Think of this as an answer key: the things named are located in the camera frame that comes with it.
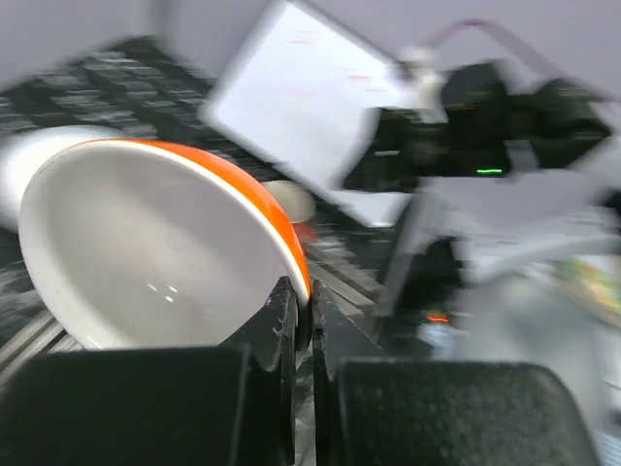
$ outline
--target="green led indicator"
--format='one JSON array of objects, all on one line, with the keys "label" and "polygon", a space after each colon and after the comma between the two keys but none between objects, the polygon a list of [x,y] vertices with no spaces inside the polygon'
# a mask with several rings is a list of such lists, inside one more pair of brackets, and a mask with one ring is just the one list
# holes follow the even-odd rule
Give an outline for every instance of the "green led indicator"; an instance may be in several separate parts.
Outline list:
[{"label": "green led indicator", "polygon": [[502,174],[503,170],[500,168],[486,168],[486,169],[476,170],[476,172],[479,173],[480,175],[493,175],[493,174]]}]

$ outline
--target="wire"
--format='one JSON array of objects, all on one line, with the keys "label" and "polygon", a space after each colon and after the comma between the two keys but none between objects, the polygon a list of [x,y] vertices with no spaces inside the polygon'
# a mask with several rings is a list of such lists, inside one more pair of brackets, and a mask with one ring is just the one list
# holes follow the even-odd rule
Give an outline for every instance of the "wire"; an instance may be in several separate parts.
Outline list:
[{"label": "wire", "polygon": [[[434,34],[427,41],[425,41],[423,45],[437,49],[457,34],[471,27],[484,32],[498,44],[505,47],[505,49],[515,53],[515,55],[517,55],[524,62],[524,64],[526,64],[533,71],[550,79],[567,75],[567,73],[535,50],[535,48],[528,45],[524,40],[520,39],[516,34],[512,33],[500,24],[494,23],[487,19],[465,19],[451,24],[450,26]],[[578,78],[572,78],[572,80],[601,100],[621,103],[621,97],[610,95],[608,92],[605,92],[595,85],[586,83]]]}]

